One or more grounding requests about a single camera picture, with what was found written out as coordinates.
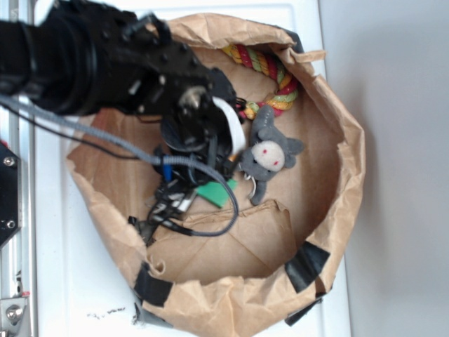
bolt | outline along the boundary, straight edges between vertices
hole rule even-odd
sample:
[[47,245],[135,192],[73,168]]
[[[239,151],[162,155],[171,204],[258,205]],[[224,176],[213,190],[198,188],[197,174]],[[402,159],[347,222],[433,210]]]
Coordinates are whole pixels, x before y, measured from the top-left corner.
[[199,61],[197,58],[193,57],[192,60],[190,61],[190,64],[196,67],[199,64]]
[[5,159],[3,159],[3,164],[5,164],[7,167],[16,167],[17,166],[17,162],[12,157],[6,157]]
[[9,220],[9,221],[6,223],[6,227],[9,228],[10,230],[12,230],[12,229],[15,227],[15,222],[12,221],[12,220]]
[[109,40],[109,39],[111,38],[111,34],[110,34],[107,30],[103,30],[103,31],[101,32],[101,37],[102,37],[105,41],[107,41],[107,40]]
[[11,321],[12,325],[16,325],[23,316],[23,309],[16,304],[13,304],[6,309],[6,318]]
[[162,54],[161,55],[161,61],[163,63],[167,63],[168,62],[168,55],[167,54]]
[[125,42],[125,43],[128,43],[128,42],[130,41],[130,38],[129,38],[128,35],[122,34],[122,35],[121,35],[121,40],[122,40],[123,42]]

black tape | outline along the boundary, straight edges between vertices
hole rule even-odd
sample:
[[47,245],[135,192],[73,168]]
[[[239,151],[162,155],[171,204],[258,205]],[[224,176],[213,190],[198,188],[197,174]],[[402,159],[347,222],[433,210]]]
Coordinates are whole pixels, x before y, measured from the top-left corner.
[[288,278],[296,292],[305,290],[320,275],[330,254],[327,251],[305,242],[294,258],[285,264]]
[[296,322],[298,322],[300,319],[302,319],[317,303],[320,303],[322,300],[316,300],[315,302],[313,302],[311,305],[309,305],[308,307],[305,307],[304,309],[288,316],[285,319],[285,322],[288,326],[292,326],[294,325]]
[[142,308],[142,301],[139,299],[138,303],[134,303],[135,306],[135,319],[133,320],[133,323],[135,322],[144,322],[148,324],[153,324],[157,326],[162,326],[164,328],[173,328],[173,325],[168,323],[166,320],[156,316],[150,311],[146,311],[144,308]]
[[140,268],[138,279],[135,282],[134,292],[139,298],[157,307],[163,307],[170,295],[173,283],[155,279],[149,274],[148,263],[143,263]]
[[278,28],[283,29],[283,31],[286,32],[288,34],[288,36],[291,37],[292,40],[296,43],[293,46],[293,50],[295,52],[297,52],[299,54],[304,53],[304,48],[302,47],[301,39],[300,39],[300,36],[298,34],[296,34],[295,32],[292,32],[292,31],[290,31],[288,29],[282,28],[282,27],[278,27]]

gray cable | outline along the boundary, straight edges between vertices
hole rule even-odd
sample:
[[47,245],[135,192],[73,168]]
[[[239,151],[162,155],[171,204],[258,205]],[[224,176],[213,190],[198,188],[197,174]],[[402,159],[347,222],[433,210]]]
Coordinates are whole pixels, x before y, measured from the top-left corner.
[[[80,123],[70,121],[61,116],[53,114],[52,112],[45,111],[45,110],[35,107],[33,105],[28,105],[28,104],[19,102],[15,98],[11,98],[6,95],[0,94],[0,104],[5,105],[7,107],[11,107],[14,110],[26,111],[27,113],[29,113],[30,115],[33,115],[35,117],[42,118],[47,121],[51,121],[55,124],[58,124],[58,125],[61,125],[61,126],[67,127],[67,128],[72,128],[74,130],[86,133],[93,137],[96,137],[101,140],[105,140],[109,143],[115,144],[115,145],[129,151],[130,153],[134,154],[136,157],[140,158],[141,160],[143,160],[151,165],[156,165],[156,166],[161,165],[161,158],[151,155],[151,154],[148,154],[145,151],[143,151],[142,149],[140,149],[139,147],[136,147],[135,145],[131,144],[130,142],[124,140],[123,138],[112,135],[111,133],[108,133],[106,131],[100,130],[98,128],[94,128],[92,126],[87,126],[87,125],[83,125]],[[228,232],[232,228],[232,226],[234,226],[234,224],[237,221],[237,218],[239,216],[239,205],[238,205],[236,196],[234,195],[234,192],[228,186],[226,180],[223,178],[223,176],[221,174],[219,174],[213,168],[211,168],[199,161],[190,159],[188,157],[166,156],[163,158],[163,162],[165,164],[188,166],[188,167],[192,167],[194,169],[200,170],[201,172],[205,173],[206,175],[210,176],[211,178],[213,178],[214,180],[219,182],[223,186],[223,188],[226,190],[227,194],[229,195],[229,198],[231,199],[231,204],[234,209],[234,214],[226,227],[224,227],[222,230],[218,230],[217,232],[202,232],[202,231],[192,230],[193,236],[217,237],[217,236],[220,236],[220,235]]]

robotic arm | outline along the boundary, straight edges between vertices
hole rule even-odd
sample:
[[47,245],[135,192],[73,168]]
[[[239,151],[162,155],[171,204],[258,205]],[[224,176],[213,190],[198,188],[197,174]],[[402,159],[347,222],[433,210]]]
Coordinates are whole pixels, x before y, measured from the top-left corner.
[[[40,26],[0,22],[0,33],[0,93],[25,95],[64,116],[101,107],[161,115],[173,154],[232,177],[236,161],[229,158],[245,143],[236,93],[219,69],[204,67],[190,47],[173,41],[155,15],[138,20],[104,4],[56,1]],[[173,172],[178,190],[210,180],[181,166]]]

black bracket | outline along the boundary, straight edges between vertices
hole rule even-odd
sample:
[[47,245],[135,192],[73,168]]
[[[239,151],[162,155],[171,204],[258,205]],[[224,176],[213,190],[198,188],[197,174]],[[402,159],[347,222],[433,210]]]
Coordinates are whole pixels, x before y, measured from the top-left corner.
[[19,158],[0,144],[0,249],[19,230]]

